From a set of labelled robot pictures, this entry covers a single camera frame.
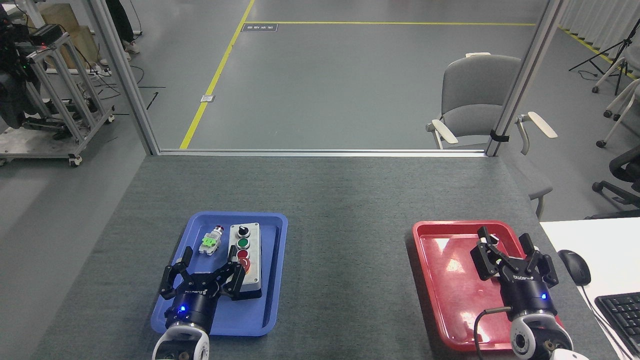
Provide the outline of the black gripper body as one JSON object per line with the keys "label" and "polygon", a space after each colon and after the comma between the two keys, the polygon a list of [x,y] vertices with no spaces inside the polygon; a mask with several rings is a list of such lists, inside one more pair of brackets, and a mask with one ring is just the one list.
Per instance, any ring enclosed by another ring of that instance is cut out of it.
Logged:
{"label": "black gripper body", "polygon": [[523,312],[558,314],[549,288],[539,273],[527,272],[525,267],[519,267],[518,271],[503,267],[499,270],[499,283],[503,305],[510,307],[508,315]]}
{"label": "black gripper body", "polygon": [[165,328],[188,325],[200,328],[207,335],[211,333],[218,299],[214,297],[213,273],[191,274],[193,286],[188,287],[183,280],[176,287],[172,305],[164,312]]}

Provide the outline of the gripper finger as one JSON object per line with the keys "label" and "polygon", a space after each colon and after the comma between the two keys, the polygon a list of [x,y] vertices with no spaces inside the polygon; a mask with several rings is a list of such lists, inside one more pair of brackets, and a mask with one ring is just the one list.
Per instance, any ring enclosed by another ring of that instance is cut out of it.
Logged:
{"label": "gripper finger", "polygon": [[226,264],[220,266],[213,273],[215,284],[214,298],[221,296],[230,297],[233,301],[246,300],[242,295],[242,285],[246,276],[246,270],[238,256],[239,248],[233,244],[228,251]]}
{"label": "gripper finger", "polygon": [[192,276],[188,272],[188,267],[190,265],[192,256],[194,251],[191,246],[186,246],[183,251],[182,257],[172,265],[167,265],[164,268],[164,272],[162,274],[162,278],[160,281],[160,286],[158,289],[158,294],[162,296],[164,300],[173,299],[177,294],[177,289],[174,287],[174,283],[176,280],[176,276],[181,275],[188,287],[192,287],[194,285],[194,280]]}
{"label": "gripper finger", "polygon": [[534,272],[537,272],[549,289],[558,285],[559,280],[551,256],[541,253],[541,251],[534,246],[528,233],[523,233],[519,236],[519,243],[526,255],[526,275],[531,275]]}
{"label": "gripper finger", "polygon": [[510,260],[503,251],[498,249],[499,239],[496,235],[490,234],[486,226],[482,226],[477,231],[478,242],[471,249],[470,256],[476,268],[480,280],[486,281],[498,275],[504,266],[516,271],[515,263]]}

